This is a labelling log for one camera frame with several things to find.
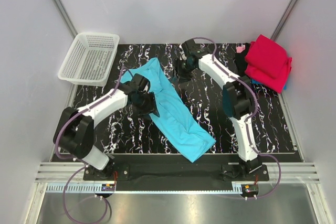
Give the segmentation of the cyan t shirt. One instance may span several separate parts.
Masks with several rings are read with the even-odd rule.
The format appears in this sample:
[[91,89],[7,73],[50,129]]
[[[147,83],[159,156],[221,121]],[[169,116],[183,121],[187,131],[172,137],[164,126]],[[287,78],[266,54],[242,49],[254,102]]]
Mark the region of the cyan t shirt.
[[160,115],[150,114],[154,124],[179,153],[195,162],[215,144],[215,139],[194,120],[165,76],[158,58],[124,73],[121,82],[130,81],[135,74],[144,76],[150,82],[150,91],[154,93]]

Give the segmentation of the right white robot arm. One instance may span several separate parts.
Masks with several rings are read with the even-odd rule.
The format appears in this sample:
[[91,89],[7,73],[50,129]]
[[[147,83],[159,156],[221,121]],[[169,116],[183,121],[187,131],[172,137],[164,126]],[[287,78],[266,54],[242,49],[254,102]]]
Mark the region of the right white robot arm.
[[190,81],[199,69],[222,88],[223,110],[231,120],[238,143],[238,173],[250,180],[262,162],[253,134],[252,117],[257,112],[257,99],[247,76],[239,76],[226,68],[215,57],[215,51],[202,48],[194,39],[179,45],[180,55],[174,60],[174,75],[179,82]]

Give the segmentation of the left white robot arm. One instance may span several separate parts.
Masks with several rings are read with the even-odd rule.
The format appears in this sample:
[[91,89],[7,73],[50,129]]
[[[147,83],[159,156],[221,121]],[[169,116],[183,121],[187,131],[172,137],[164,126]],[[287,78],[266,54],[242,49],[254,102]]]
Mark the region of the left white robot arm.
[[113,159],[94,145],[95,128],[114,112],[131,105],[139,116],[159,116],[150,81],[134,74],[130,81],[117,81],[109,93],[78,109],[67,107],[58,122],[53,143],[60,159],[76,158],[95,168],[103,180],[113,175]]

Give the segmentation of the pink paper tag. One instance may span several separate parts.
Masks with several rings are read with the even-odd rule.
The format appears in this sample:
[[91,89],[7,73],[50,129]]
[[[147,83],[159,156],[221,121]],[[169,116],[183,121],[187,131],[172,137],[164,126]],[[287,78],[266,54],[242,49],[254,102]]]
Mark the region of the pink paper tag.
[[245,45],[243,45],[243,46],[237,46],[236,47],[236,52],[237,53],[242,53],[244,50],[245,50]]

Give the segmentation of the folded black t shirt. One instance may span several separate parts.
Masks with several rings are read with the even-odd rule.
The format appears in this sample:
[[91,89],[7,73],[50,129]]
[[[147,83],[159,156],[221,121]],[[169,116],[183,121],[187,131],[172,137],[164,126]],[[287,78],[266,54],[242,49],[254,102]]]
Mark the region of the folded black t shirt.
[[237,73],[239,76],[244,76],[247,69],[248,63],[246,61],[246,56],[250,49],[250,43],[246,43],[245,50],[242,53],[235,52],[235,64],[237,66]]

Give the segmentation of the white plastic basket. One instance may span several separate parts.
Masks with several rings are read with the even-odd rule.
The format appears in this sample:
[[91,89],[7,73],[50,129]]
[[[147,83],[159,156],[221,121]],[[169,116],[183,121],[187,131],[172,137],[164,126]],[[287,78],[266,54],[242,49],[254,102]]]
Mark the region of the white plastic basket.
[[105,86],[119,41],[117,34],[77,34],[58,71],[58,78],[75,85]]

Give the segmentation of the folded blue t shirt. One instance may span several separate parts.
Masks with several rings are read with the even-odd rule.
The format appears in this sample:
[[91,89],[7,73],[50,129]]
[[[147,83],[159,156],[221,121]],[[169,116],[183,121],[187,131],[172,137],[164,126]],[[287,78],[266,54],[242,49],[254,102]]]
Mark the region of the folded blue t shirt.
[[[263,83],[261,83],[261,82],[258,82],[258,81],[254,80],[254,79],[251,79],[251,83],[252,83],[252,84],[259,84],[259,85],[263,85]],[[285,85],[284,85],[283,89],[284,89],[284,90],[286,90],[286,89],[287,89],[287,84],[285,84]]]

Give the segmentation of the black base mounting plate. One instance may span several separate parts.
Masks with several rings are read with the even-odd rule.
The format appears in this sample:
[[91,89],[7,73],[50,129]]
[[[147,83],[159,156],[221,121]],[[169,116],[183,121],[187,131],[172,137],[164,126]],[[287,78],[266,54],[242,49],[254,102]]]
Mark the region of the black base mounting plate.
[[105,175],[87,168],[83,178],[88,181],[117,183],[117,191],[145,193],[174,191],[225,191],[232,183],[268,182],[267,166],[251,174],[238,170],[236,154],[205,154],[191,163],[180,154],[114,154],[113,165]]

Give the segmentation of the folded red t shirt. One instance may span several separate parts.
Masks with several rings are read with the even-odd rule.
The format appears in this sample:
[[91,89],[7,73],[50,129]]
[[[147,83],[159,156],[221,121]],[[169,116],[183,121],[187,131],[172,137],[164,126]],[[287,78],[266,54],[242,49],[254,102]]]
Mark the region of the folded red t shirt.
[[245,60],[246,75],[277,93],[282,92],[291,72],[292,58],[288,57],[280,45],[264,35],[259,35],[250,44]]

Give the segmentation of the right corner metal post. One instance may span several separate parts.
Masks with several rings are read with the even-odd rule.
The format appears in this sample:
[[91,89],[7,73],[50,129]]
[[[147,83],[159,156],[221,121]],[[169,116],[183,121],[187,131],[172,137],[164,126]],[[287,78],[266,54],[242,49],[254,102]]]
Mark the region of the right corner metal post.
[[298,4],[299,0],[290,0],[287,7],[285,8],[274,32],[271,35],[271,40],[276,41],[281,34],[283,28],[285,27],[287,21],[290,18],[291,13],[293,12],[295,6]]

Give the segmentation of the corner metal post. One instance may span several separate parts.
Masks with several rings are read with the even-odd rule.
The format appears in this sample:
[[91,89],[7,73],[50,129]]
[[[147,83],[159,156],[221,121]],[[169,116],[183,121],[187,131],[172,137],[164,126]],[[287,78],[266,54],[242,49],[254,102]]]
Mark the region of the corner metal post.
[[65,9],[64,4],[62,3],[62,0],[52,0],[52,2],[54,3],[60,17],[62,18],[62,20],[64,21],[68,31],[70,32],[72,38],[75,38],[76,35],[78,34],[68,12]]
[[290,18],[291,13],[293,12],[295,6],[298,4],[299,0],[290,0],[287,7],[285,8],[274,32],[271,35],[271,40],[276,41],[281,34],[283,28],[285,27],[287,21]]

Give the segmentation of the left corner metal post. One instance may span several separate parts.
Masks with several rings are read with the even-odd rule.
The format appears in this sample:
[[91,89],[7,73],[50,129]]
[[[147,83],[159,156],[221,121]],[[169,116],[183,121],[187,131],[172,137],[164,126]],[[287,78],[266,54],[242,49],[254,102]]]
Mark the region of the left corner metal post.
[[62,20],[64,21],[68,31],[70,32],[72,38],[75,38],[76,35],[78,34],[68,12],[65,9],[64,4],[62,3],[62,0],[52,0],[52,2],[54,3],[60,17],[62,18]]

